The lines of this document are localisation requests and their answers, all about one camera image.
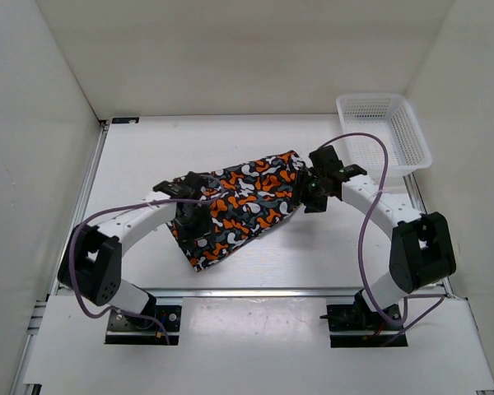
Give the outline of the orange camouflage shorts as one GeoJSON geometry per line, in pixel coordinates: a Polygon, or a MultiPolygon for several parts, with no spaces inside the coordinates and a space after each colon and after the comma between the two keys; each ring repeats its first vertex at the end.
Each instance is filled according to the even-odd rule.
{"type": "Polygon", "coordinates": [[[225,193],[210,205],[211,234],[183,241],[181,226],[167,227],[196,272],[228,257],[262,233],[284,222],[300,206],[291,201],[293,187],[305,161],[295,152],[244,162],[211,172],[205,195],[219,186],[225,193]]]}

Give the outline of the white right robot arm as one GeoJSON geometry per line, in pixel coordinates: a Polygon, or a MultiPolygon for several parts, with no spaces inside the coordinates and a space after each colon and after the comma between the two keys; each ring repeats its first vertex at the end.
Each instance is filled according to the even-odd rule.
{"type": "Polygon", "coordinates": [[[312,151],[309,158],[312,166],[297,175],[293,200],[304,205],[305,212],[319,213],[326,211],[329,198],[337,198],[363,213],[363,223],[374,223],[390,241],[387,272],[374,283],[362,282],[349,318],[365,329],[382,319],[401,326],[389,308],[456,271],[447,220],[439,212],[422,213],[384,193],[359,165],[344,165],[331,146],[312,151]]]}

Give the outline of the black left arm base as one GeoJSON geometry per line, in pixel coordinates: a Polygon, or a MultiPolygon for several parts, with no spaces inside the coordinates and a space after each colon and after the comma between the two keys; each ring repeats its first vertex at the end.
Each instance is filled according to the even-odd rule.
{"type": "Polygon", "coordinates": [[[155,308],[154,318],[160,326],[151,320],[129,317],[120,312],[111,312],[108,318],[106,345],[135,346],[177,346],[179,344],[182,305],[166,302],[155,308]]]}

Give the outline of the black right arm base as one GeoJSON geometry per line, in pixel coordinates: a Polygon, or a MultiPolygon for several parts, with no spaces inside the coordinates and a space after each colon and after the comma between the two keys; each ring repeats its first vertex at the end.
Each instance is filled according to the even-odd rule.
{"type": "Polygon", "coordinates": [[[386,322],[378,313],[367,310],[367,304],[328,304],[319,316],[329,327],[331,348],[407,347],[402,329],[386,322]]]}

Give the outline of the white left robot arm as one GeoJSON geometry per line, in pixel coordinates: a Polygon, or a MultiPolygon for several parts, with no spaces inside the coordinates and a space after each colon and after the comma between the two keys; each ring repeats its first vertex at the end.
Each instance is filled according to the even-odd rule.
{"type": "Polygon", "coordinates": [[[87,317],[115,311],[136,328],[149,328],[157,322],[156,297],[123,279],[124,255],[167,223],[178,225],[184,239],[209,235],[210,206],[223,193],[210,174],[189,172],[178,181],[155,185],[136,204],[90,215],[70,235],[58,281],[73,291],[87,317]]]}

